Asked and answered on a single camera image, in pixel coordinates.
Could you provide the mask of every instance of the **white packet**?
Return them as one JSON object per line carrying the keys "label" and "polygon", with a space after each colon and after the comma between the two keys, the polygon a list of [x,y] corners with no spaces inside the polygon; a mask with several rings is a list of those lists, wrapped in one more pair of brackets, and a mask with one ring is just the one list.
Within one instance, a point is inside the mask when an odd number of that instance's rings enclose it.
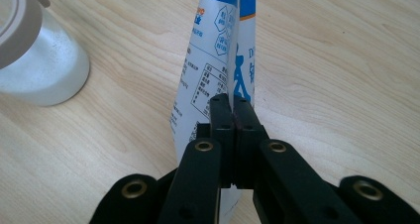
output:
{"label": "white packet", "polygon": [[[211,97],[227,92],[230,101],[236,94],[254,104],[256,0],[244,0],[241,12],[239,1],[199,1],[170,117],[178,162],[197,124],[209,123]],[[229,222],[240,196],[235,186],[221,190],[220,223]]]}

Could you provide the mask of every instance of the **wood grain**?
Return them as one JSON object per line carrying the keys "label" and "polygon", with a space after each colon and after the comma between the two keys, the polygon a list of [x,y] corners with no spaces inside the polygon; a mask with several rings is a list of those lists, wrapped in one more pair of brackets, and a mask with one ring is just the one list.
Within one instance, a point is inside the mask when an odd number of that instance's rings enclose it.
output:
{"label": "wood grain", "polygon": [[[119,178],[176,167],[169,115],[198,0],[51,0],[88,51],[52,107],[0,95],[0,223],[87,223]],[[420,211],[420,0],[258,0],[256,111],[326,180]],[[244,193],[232,223],[258,223]]]}

